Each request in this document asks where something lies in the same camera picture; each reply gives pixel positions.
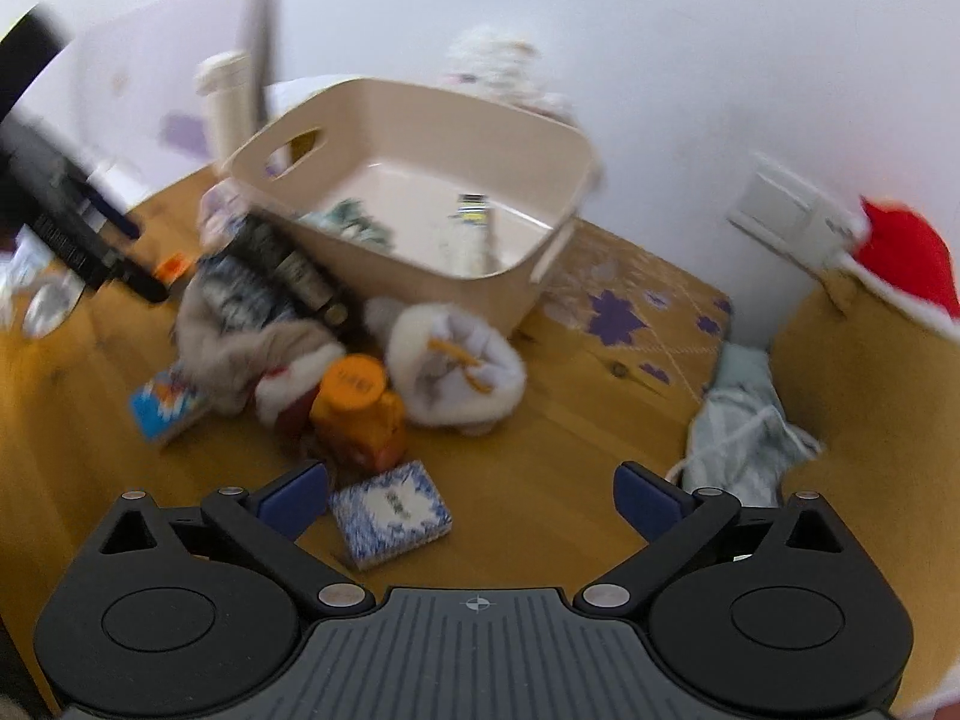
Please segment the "blue gingham cloth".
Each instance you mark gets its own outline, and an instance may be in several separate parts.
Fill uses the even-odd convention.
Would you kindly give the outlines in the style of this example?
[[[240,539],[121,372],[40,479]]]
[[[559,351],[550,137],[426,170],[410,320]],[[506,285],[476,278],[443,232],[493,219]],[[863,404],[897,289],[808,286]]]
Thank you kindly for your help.
[[[203,255],[197,277],[200,295],[222,332],[251,332],[298,320],[285,294],[231,255]]]

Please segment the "white fluffy hat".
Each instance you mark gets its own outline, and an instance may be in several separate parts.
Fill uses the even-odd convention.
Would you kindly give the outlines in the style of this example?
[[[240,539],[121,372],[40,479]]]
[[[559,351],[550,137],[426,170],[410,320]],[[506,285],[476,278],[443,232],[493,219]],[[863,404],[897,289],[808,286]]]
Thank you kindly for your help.
[[[523,399],[521,356],[498,330],[457,305],[371,298],[363,322],[416,426],[486,433]]]

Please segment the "brown plush with red hat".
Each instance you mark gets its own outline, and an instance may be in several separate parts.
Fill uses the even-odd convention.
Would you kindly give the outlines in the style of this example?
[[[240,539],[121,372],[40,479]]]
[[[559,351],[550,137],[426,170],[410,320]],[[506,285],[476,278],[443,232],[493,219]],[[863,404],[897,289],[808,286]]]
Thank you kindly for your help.
[[[893,200],[781,327],[771,372],[789,421],[822,444],[782,477],[818,491],[880,567],[914,628],[896,710],[958,704],[958,289],[947,244]]]

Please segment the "blue white tissue pack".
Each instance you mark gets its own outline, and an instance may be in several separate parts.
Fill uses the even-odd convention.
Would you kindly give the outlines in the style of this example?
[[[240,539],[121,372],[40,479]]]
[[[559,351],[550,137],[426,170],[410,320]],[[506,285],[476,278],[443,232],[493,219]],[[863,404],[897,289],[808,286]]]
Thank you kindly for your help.
[[[331,495],[353,566],[366,571],[443,538],[452,515],[420,460],[409,461]]]

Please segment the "brown corduroy garment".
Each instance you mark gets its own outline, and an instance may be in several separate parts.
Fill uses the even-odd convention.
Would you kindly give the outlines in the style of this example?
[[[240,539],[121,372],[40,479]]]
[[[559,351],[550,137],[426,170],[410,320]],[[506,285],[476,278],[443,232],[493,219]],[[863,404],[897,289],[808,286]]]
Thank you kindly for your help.
[[[247,213],[242,218],[226,254],[283,291],[298,316],[322,323],[348,348],[368,341],[358,296],[263,216]]]

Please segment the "beige plastic storage bin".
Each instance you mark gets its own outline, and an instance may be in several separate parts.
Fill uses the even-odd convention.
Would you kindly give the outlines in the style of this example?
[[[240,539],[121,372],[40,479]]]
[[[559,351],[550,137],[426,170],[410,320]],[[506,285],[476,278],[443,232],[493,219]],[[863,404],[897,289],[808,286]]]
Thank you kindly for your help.
[[[363,298],[450,302],[511,333],[540,298],[599,174],[583,132],[444,88],[332,83],[226,165],[252,206]],[[496,270],[451,266],[460,193],[494,208]]]

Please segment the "purple flower table mat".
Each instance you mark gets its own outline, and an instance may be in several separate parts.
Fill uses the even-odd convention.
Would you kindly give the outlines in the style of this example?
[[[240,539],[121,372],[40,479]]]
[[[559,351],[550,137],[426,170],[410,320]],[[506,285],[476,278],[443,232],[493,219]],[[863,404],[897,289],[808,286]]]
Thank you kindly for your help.
[[[686,408],[715,377],[732,301],[711,284],[583,221],[535,312],[615,374]]]

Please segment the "beige fleece garment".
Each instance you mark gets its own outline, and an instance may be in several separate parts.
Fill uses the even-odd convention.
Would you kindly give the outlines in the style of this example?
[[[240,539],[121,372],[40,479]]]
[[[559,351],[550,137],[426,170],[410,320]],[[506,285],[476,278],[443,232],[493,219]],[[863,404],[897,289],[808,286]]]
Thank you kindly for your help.
[[[213,410],[226,416],[244,410],[263,374],[317,351],[324,353],[327,362],[347,353],[327,328],[312,320],[223,332],[202,296],[197,277],[182,294],[174,337],[184,377],[210,401]]]

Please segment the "white thermos bottle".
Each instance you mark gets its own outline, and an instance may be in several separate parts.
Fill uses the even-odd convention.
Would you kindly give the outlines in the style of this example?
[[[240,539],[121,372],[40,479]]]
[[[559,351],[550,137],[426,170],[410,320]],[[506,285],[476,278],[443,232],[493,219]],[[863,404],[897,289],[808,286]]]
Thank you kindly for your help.
[[[203,130],[218,171],[257,132],[257,94],[251,55],[228,50],[210,55],[195,70]]]

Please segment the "light blue striped cloth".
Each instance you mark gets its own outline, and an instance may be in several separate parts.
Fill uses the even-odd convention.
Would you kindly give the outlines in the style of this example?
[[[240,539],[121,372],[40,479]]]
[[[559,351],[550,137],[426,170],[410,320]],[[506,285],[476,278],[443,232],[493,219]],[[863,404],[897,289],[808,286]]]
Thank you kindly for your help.
[[[718,488],[745,507],[778,507],[782,477],[822,452],[786,418],[763,349],[726,343],[715,380],[686,433],[686,454],[667,473],[687,493]]]

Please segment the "white plush sheep toy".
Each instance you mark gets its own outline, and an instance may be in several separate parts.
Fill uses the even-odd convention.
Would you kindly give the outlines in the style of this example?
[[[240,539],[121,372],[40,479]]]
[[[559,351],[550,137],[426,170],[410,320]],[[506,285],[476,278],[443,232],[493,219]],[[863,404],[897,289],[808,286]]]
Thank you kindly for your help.
[[[461,32],[449,46],[441,85],[573,125],[573,107],[562,93],[548,89],[539,59],[537,47],[524,37],[476,26]]]

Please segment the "orange plastic bottle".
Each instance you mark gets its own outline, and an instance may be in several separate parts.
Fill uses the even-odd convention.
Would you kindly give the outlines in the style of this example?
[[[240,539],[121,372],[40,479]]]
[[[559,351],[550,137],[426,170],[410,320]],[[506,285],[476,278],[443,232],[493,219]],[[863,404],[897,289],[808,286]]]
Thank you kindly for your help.
[[[347,355],[332,362],[320,379],[309,419],[338,460],[368,475],[392,470],[407,450],[404,402],[373,356]]]

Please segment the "orange small clip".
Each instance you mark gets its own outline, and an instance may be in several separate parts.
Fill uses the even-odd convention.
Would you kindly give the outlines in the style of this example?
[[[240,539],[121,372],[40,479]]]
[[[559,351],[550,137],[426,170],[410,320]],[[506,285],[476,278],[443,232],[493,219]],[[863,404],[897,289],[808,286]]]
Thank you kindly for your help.
[[[182,252],[176,252],[161,260],[153,268],[153,275],[167,288],[174,288],[178,283],[189,281],[194,270],[195,260]]]

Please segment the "white leaning board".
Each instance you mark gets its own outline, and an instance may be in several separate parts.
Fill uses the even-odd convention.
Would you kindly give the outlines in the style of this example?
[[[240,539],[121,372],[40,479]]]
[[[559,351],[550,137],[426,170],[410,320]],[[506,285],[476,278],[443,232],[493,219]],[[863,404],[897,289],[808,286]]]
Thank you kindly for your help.
[[[274,75],[277,0],[156,0],[71,43],[80,142],[96,160],[166,185],[210,163],[195,75],[223,52],[251,59],[254,86]]]

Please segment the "red white santa hat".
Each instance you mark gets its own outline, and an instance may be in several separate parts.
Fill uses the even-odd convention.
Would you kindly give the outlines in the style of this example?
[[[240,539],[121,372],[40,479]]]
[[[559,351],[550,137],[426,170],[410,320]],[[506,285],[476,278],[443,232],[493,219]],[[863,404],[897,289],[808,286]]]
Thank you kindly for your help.
[[[301,441],[309,433],[309,415],[325,372],[346,354],[342,344],[327,343],[285,367],[267,372],[257,382],[256,417],[290,457],[301,454]]]

